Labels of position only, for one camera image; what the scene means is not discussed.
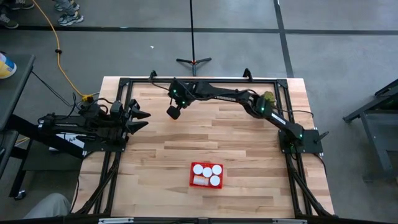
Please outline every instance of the gray floor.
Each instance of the gray floor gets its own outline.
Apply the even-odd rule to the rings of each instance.
[[[286,29],[397,30],[394,0],[279,0]],[[86,0],[79,2],[86,21],[79,26],[188,27],[186,0]],[[55,22],[52,3],[39,4]],[[21,24],[45,25],[37,10],[18,12]],[[277,28],[272,0],[194,1],[197,27]],[[0,48],[35,54],[35,72],[65,98],[72,89],[56,66],[55,40],[47,31],[1,30]],[[168,32],[59,32],[62,63],[84,93],[97,92],[105,75],[189,75],[175,58],[190,58],[190,34]],[[198,33],[197,58],[213,61],[201,76],[238,77],[248,67],[255,77],[286,77],[279,34]],[[341,119],[397,78],[398,38],[386,35],[288,35],[294,76],[304,78],[315,124],[330,131],[323,140],[328,183],[335,213],[345,218],[398,222],[395,181],[365,184],[362,175],[377,169],[362,124]],[[30,77],[16,113],[29,121],[68,108],[35,77]],[[21,218],[51,192],[72,199],[76,173],[29,174],[23,201],[6,198],[17,162],[11,161],[0,182],[0,219]]]

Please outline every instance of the red tray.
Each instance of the red tray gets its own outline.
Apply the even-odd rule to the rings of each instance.
[[[210,184],[209,181],[209,186],[202,186],[202,185],[196,185],[193,183],[193,176],[196,175],[195,173],[193,173],[193,167],[197,164],[200,164],[201,166],[203,166],[203,168],[209,167],[212,168],[214,165],[219,165],[222,168],[221,173],[218,175],[218,177],[220,178],[220,184],[218,186],[212,186]],[[206,188],[206,189],[222,189],[223,188],[223,173],[224,173],[224,166],[222,164],[212,164],[212,163],[207,163],[207,162],[192,162],[191,163],[191,171],[190,171],[190,178],[189,178],[189,186],[191,187],[202,187],[202,188]]]

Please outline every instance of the shoe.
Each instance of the shoe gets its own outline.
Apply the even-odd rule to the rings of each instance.
[[[15,0],[14,3],[9,5],[11,10],[32,9],[33,7],[35,7],[35,4],[27,3],[26,0]]]
[[[0,25],[8,29],[15,29],[19,26],[19,24],[16,21],[11,20],[5,14],[0,14]]]
[[[72,4],[73,8],[77,11],[80,9],[79,4],[75,3],[74,0],[70,1],[70,4]],[[55,10],[57,10],[58,12],[62,12],[63,9],[61,8],[61,6],[57,3],[54,5]]]
[[[84,20],[84,17],[82,15],[80,15],[79,12],[76,12],[75,15],[73,15],[73,16],[69,16],[68,14],[62,15],[59,18],[58,23],[61,26],[70,26],[74,23],[83,22],[83,20]]]

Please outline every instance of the wooden tabletop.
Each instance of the wooden tabletop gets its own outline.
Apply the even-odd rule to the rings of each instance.
[[[99,97],[113,101],[119,78],[104,77]],[[287,80],[293,110],[310,111],[303,79]],[[214,86],[274,91],[270,84]],[[195,101],[175,121],[166,114],[170,101],[167,92],[149,83],[134,84],[132,97],[152,116],[145,119],[149,125],[131,136],[122,154],[112,216],[294,217],[285,157],[275,126],[252,118],[236,103],[220,100]],[[294,117],[304,128],[313,128],[310,114],[296,112]],[[81,208],[98,186],[103,157],[104,153],[96,152],[83,161],[74,210]],[[189,187],[194,161],[223,164],[223,189]],[[303,155],[303,163],[308,187],[333,213],[322,163],[310,154]],[[300,190],[298,194],[305,211]]]

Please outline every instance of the tripod base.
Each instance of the tripod base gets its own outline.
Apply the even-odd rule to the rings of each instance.
[[[211,58],[204,58],[204,59],[194,60],[194,61],[177,58],[176,61],[189,63],[192,66],[192,75],[195,77],[197,75],[197,65],[201,62],[209,62],[209,61],[211,61]]]

